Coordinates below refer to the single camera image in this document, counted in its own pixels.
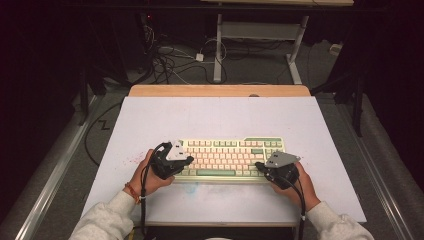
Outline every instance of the black glove device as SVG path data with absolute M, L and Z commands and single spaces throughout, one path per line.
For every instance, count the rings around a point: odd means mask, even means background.
M 275 183 L 284 190 L 292 187 L 299 178 L 299 171 L 293 164 L 293 162 L 299 160 L 298 156 L 277 151 L 271 155 L 265 164 L 256 162 L 255 165 L 260 172 L 264 173 L 268 181 Z
M 182 146 L 178 142 L 174 144 L 174 147 L 170 142 L 162 143 L 161 145 L 163 150 L 155 151 L 151 159 L 151 167 L 161 179 L 165 180 L 180 173 L 184 166 L 189 165 L 194 160 L 193 157 L 185 155 Z

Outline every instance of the green spacebar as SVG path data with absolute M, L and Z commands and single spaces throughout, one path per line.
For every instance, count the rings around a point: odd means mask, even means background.
M 235 176 L 233 170 L 197 170 L 197 176 Z

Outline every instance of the keyboard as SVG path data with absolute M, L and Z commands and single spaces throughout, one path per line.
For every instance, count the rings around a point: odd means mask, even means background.
M 255 166 L 276 151 L 285 152 L 280 137 L 245 139 L 181 139 L 182 147 L 194 161 L 175 175 L 176 182 L 268 182 Z

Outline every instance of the forearm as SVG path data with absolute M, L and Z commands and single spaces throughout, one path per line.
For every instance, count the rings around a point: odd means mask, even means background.
M 374 239 L 373 236 L 348 215 L 337 215 L 325 202 L 307 213 L 318 231 L 318 239 Z
M 124 239 L 132 228 L 134 199 L 119 192 L 109 203 L 93 206 L 78 222 L 70 239 Z

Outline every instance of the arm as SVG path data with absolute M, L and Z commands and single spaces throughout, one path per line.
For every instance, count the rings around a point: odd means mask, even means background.
M 146 158 L 139 164 L 129 181 L 137 196 L 141 193 L 141 174 L 152 152 L 148 151 Z M 146 196 L 160 187 L 170 185 L 173 180 L 174 177 L 162 180 L 149 171 Z M 77 223 L 70 239 L 124 239 L 133 228 L 130 214 L 136 205 L 134 197 L 137 196 L 131 193 L 129 187 L 125 187 L 109 203 L 96 204 Z
M 311 177 L 305 172 L 302 164 L 296 163 L 299 170 L 299 180 L 296 187 L 300 189 L 302 184 L 303 196 L 306 204 L 306 215 L 318 231 L 318 239 L 343 240 L 343 239 L 374 239 L 372 235 L 353 218 L 348 215 L 336 214 L 325 202 L 317 197 Z M 271 184 L 278 194 L 287 196 L 294 204 L 300 207 L 300 199 L 292 189 L 280 189 Z

